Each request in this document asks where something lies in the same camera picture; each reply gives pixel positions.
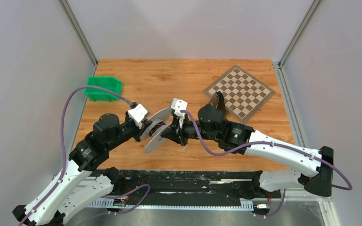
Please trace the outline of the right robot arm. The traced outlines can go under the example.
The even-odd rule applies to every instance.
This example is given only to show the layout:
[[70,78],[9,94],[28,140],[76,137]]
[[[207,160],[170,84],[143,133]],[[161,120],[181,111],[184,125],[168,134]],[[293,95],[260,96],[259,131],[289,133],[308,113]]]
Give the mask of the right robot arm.
[[215,141],[224,156],[239,153],[263,157],[289,166],[287,170],[255,172],[250,190],[255,196],[279,189],[303,188],[318,196],[332,195],[334,150],[328,146],[310,149],[274,139],[250,126],[226,119],[225,113],[207,104],[198,111],[194,120],[185,110],[173,114],[173,121],[161,137],[185,146],[189,139],[199,139],[204,148],[205,140]]

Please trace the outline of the grey cable spool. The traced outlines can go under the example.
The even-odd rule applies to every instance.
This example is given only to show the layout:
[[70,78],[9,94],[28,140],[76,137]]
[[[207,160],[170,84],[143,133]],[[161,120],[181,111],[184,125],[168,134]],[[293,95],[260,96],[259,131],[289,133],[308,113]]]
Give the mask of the grey cable spool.
[[169,119],[171,112],[170,108],[164,108],[148,119],[151,121],[151,125],[148,127],[147,139],[150,140],[145,146],[144,153],[151,153],[167,141],[167,139],[162,138],[160,134],[166,128],[167,124],[165,122]]

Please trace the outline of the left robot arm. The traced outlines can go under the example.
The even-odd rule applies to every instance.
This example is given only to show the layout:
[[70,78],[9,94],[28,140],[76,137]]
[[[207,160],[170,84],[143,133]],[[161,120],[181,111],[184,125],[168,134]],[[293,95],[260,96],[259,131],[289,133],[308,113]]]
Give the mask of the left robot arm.
[[51,183],[27,205],[18,205],[13,215],[21,226],[63,226],[92,201],[109,193],[120,195],[125,190],[121,172],[111,167],[94,182],[75,192],[74,189],[100,164],[109,158],[109,152],[134,138],[143,136],[152,121],[134,120],[126,113],[120,123],[115,114],[104,114],[93,125],[93,130],[81,140],[64,161],[64,166]]

